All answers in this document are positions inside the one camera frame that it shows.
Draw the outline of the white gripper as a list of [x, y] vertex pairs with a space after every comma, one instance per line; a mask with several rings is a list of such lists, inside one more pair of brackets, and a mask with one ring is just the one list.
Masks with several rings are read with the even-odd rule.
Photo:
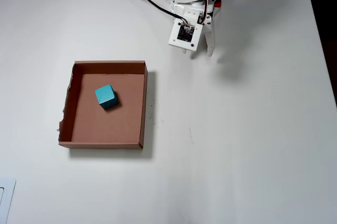
[[[188, 3], [188, 4], [172, 4], [172, 12], [183, 17], [189, 25], [201, 24], [203, 26], [203, 34], [207, 44], [207, 55], [211, 57], [215, 49], [214, 24], [209, 22], [214, 12], [214, 2], [207, 5], [205, 11], [205, 2]], [[187, 53], [187, 49], [182, 49], [183, 54]]]

